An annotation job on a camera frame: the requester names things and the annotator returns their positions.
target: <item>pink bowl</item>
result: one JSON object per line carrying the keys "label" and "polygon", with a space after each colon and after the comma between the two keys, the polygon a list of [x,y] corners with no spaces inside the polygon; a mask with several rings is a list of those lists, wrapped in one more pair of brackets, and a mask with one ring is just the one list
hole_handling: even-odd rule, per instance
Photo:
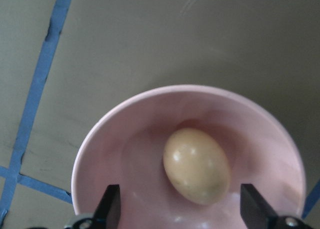
{"label": "pink bowl", "polygon": [[[232,182],[216,204],[187,201],[166,176],[164,145],[182,127],[205,131],[225,150]],[[304,168],[280,123],[233,92],[173,85],[124,101],[92,128],[77,154],[71,191],[75,213],[90,213],[107,185],[120,184],[119,229],[245,229],[241,183],[253,183],[276,211],[301,215]]]}

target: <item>bowl rim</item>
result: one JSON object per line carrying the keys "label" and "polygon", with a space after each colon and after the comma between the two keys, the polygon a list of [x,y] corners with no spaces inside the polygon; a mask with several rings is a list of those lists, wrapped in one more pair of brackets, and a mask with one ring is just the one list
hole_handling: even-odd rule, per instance
{"label": "bowl rim", "polygon": [[299,202],[300,211],[299,211],[299,216],[301,216],[305,204],[305,199],[306,199],[306,190],[307,190],[307,185],[306,185],[306,172],[305,172],[305,167],[300,155],[300,152],[290,136],[290,134],[287,132],[287,130],[284,128],[284,126],[271,114],[269,113],[266,109],[264,109],[262,106],[258,105],[255,103],[253,100],[250,100],[240,94],[237,94],[235,92],[218,88],[218,87],[213,87],[213,86],[208,86],[208,85],[197,85],[197,84],[177,84],[177,85],[167,85],[167,86],[162,86],[162,87],[157,87],[154,89],[150,89],[144,92],[141,92],[139,94],[136,94],[125,101],[121,102],[120,104],[116,105],[113,107],[111,110],[109,110],[88,132],[86,137],[84,138],[78,153],[76,155],[73,168],[72,168],[72,175],[71,175],[71,195],[72,195],[72,205],[73,209],[75,211],[75,214],[79,214],[79,203],[77,202],[76,198],[78,198],[78,192],[76,189],[76,178],[78,176],[78,166],[80,159],[82,158],[82,155],[84,154],[84,151],[87,148],[87,145],[91,141],[92,137],[97,133],[97,131],[102,127],[104,123],[106,123],[110,118],[112,118],[115,114],[118,112],[122,111],[123,109],[127,108],[130,105],[133,105],[134,103],[137,103],[141,100],[145,100],[147,98],[151,98],[154,96],[158,95],[164,95],[168,93],[178,93],[178,92],[196,92],[196,93],[206,93],[206,94],[214,94],[217,96],[222,96],[225,98],[228,98],[230,100],[236,101],[238,103],[244,104],[247,107],[251,108],[260,116],[264,117],[266,120],[268,120],[270,123],[275,125],[281,133],[285,136],[285,138],[288,140],[288,143],[290,144],[291,148],[293,148],[293,153],[296,155],[296,158],[298,160],[298,165],[301,169],[301,174],[302,174],[302,197]]}

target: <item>blue painter's tape strip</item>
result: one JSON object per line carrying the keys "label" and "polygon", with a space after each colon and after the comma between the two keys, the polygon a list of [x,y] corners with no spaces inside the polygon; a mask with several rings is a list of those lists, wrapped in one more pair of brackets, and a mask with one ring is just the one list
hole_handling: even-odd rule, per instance
{"label": "blue painter's tape strip", "polygon": [[53,185],[49,185],[42,181],[39,181],[29,176],[21,175],[21,174],[19,174],[17,182],[26,187],[35,189],[39,192],[42,192],[54,198],[60,199],[66,203],[72,204],[71,194],[61,188],[55,187]]}
{"label": "blue painter's tape strip", "polygon": [[48,33],[42,44],[38,62],[35,67],[2,191],[0,200],[0,225],[3,224],[4,218],[12,203],[21,169],[22,158],[28,145],[41,95],[56,52],[59,36],[70,3],[71,0],[56,0],[53,7]]}
{"label": "blue painter's tape strip", "polygon": [[3,166],[0,166],[0,177],[6,178],[7,173],[8,173],[8,169]]}
{"label": "blue painter's tape strip", "polygon": [[320,199],[320,179],[305,200],[302,218],[305,219]]}

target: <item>beige egg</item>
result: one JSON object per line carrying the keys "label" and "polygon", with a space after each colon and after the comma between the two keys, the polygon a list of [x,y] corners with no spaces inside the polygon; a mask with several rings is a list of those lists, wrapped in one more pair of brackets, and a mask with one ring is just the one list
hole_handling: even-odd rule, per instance
{"label": "beige egg", "polygon": [[174,132],[166,142],[163,164],[174,188],[194,203],[213,204],[229,189],[231,169],[225,152],[201,130]]}

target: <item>screw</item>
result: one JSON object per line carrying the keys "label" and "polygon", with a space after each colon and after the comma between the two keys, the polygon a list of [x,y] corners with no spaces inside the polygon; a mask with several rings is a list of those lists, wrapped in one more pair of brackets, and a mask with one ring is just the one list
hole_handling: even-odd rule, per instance
{"label": "screw", "polygon": [[285,223],[286,223],[289,227],[296,227],[296,226],[298,226],[298,221],[297,221],[295,218],[290,217],[290,216],[285,219]]}
{"label": "screw", "polygon": [[92,220],[87,219],[79,225],[79,229],[89,229],[91,225],[92,225]]}

